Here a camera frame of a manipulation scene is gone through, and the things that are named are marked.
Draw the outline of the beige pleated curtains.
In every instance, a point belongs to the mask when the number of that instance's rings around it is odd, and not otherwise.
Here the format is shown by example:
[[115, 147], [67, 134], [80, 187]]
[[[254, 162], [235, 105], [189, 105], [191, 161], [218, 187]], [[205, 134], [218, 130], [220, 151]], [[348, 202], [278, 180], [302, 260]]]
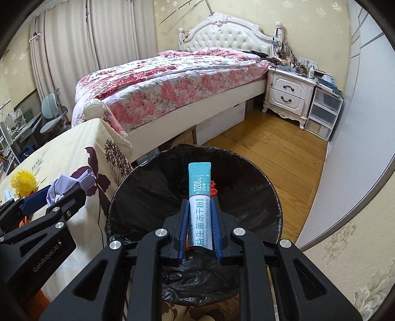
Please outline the beige pleated curtains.
[[157, 53], [152, 1], [44, 1], [31, 15], [30, 52], [39, 98], [74, 104], [85, 75]]

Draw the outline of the white two-drawer nightstand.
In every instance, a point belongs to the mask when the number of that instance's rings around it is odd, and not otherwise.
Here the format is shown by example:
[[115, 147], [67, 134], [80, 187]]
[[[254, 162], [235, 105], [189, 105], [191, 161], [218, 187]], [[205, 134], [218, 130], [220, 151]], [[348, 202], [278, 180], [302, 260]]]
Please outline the white two-drawer nightstand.
[[262, 113], [271, 110], [281, 118], [297, 121], [304, 130], [317, 82], [274, 66], [267, 75]]

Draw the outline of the white sliding wardrobe door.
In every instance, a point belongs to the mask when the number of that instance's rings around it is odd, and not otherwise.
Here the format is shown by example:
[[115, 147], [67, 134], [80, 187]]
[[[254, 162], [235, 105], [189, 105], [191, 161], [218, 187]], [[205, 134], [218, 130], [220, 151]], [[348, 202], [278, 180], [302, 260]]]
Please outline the white sliding wardrobe door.
[[356, 1], [347, 4], [352, 43], [345, 103], [296, 241], [302, 250], [356, 216], [385, 185], [394, 165], [394, 49], [369, 12]]

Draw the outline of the pink floral quilt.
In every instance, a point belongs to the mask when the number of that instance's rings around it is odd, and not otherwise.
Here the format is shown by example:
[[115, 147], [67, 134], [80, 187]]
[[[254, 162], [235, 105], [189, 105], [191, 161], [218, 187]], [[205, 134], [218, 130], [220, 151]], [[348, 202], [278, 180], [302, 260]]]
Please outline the pink floral quilt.
[[270, 66], [255, 54], [213, 47], [195, 52], [167, 50], [98, 70], [76, 85], [72, 126], [87, 121], [83, 107], [97, 99], [106, 105], [102, 120], [127, 136], [188, 104], [263, 80]]

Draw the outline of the white box under bed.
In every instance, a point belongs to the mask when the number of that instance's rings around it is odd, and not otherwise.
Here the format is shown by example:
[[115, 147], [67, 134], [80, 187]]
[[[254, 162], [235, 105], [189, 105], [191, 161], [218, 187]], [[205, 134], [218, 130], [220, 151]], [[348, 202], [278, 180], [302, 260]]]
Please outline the white box under bed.
[[246, 102], [242, 102], [199, 123], [196, 126], [197, 144], [202, 145], [243, 122], [245, 110]]

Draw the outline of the mosquito net pole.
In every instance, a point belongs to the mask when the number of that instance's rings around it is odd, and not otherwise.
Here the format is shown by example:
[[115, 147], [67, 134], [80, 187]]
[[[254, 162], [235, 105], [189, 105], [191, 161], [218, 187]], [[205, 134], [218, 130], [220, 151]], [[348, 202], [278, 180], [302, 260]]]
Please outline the mosquito net pole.
[[206, 6], [206, 9], [208, 10], [209, 15], [214, 14], [214, 10], [213, 10], [209, 0], [186, 1], [185, 3], [181, 4], [178, 8], [176, 8], [172, 12], [170, 12], [166, 17], [164, 17], [159, 22], [159, 25], [162, 25], [164, 22], [166, 22], [171, 17], [175, 16], [181, 10], [185, 10], [185, 13], [189, 13], [190, 11], [195, 10], [198, 7], [198, 5], [200, 5], [200, 4], [204, 4]]

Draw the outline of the clear plastic drawer unit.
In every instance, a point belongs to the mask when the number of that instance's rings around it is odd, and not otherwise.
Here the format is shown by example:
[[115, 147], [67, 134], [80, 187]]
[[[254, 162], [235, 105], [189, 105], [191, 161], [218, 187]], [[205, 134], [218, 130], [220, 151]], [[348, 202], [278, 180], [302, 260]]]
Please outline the clear plastic drawer unit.
[[339, 118], [343, 98], [327, 88], [316, 86], [305, 129], [328, 142]]

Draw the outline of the white bed with headboard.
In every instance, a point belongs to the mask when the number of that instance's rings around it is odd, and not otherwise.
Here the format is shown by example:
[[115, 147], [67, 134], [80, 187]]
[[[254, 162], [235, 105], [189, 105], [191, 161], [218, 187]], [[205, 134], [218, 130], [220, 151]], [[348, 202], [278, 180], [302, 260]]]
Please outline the white bed with headboard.
[[275, 56], [273, 36], [213, 13], [179, 31], [179, 49], [92, 72], [76, 85], [72, 125], [99, 118], [138, 159], [182, 132], [259, 94]]

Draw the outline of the floral cream tablecloth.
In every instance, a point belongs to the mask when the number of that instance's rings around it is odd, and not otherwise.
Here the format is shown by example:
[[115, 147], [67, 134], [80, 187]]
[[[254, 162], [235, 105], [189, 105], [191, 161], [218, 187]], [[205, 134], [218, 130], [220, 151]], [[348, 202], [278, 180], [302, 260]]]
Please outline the floral cream tablecloth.
[[18, 302], [38, 292], [54, 299], [105, 247], [110, 200], [131, 172], [132, 146], [99, 119], [34, 152], [15, 169], [32, 176], [26, 197], [15, 175], [1, 184], [1, 280]]

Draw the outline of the red foam fruit net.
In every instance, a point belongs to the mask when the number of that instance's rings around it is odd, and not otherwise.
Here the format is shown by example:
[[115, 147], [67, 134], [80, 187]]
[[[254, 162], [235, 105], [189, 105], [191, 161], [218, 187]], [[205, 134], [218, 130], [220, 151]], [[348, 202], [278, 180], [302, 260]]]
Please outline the red foam fruit net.
[[216, 188], [216, 184], [214, 181], [211, 181], [211, 183], [210, 183], [210, 195], [211, 195], [211, 197], [217, 196], [217, 188]]

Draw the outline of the grey study desk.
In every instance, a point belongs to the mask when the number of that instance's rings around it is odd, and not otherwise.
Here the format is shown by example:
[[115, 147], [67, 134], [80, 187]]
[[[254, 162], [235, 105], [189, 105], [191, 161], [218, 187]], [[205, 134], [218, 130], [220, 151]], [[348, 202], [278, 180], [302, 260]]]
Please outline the grey study desk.
[[5, 121], [1, 121], [1, 135], [5, 139], [5, 143], [17, 157], [23, 148], [21, 145], [25, 140], [29, 140], [40, 124], [43, 116], [41, 113], [35, 115], [30, 121], [26, 121], [23, 113], [18, 110], [5, 117]]

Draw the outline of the lavender wrapper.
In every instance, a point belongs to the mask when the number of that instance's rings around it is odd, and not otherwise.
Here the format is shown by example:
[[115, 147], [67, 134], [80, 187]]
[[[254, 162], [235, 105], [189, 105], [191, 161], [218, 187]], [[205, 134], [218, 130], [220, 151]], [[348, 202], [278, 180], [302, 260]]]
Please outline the lavender wrapper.
[[73, 178], [64, 174], [61, 174], [48, 189], [46, 201], [48, 206], [52, 206], [65, 197], [67, 193], [74, 192], [78, 189], [82, 189], [85, 193], [88, 189], [94, 186], [96, 177], [94, 173], [87, 169], [77, 178]]

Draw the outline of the white round bed post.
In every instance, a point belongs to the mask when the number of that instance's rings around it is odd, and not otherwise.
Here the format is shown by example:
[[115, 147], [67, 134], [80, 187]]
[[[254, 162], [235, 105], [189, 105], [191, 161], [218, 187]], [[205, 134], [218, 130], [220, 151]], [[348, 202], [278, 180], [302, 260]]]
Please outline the white round bed post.
[[94, 118], [103, 119], [106, 111], [106, 105], [97, 99], [91, 99], [85, 103], [83, 113], [86, 120]]

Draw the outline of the grey office chair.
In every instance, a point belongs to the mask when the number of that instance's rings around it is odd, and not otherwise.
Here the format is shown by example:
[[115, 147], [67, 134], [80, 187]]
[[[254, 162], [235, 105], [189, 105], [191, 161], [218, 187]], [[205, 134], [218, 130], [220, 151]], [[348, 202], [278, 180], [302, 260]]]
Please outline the grey office chair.
[[41, 134], [54, 132], [62, 133], [71, 129], [68, 120], [68, 109], [60, 102], [59, 88], [41, 101], [41, 114], [45, 118], [45, 125], [41, 127]]

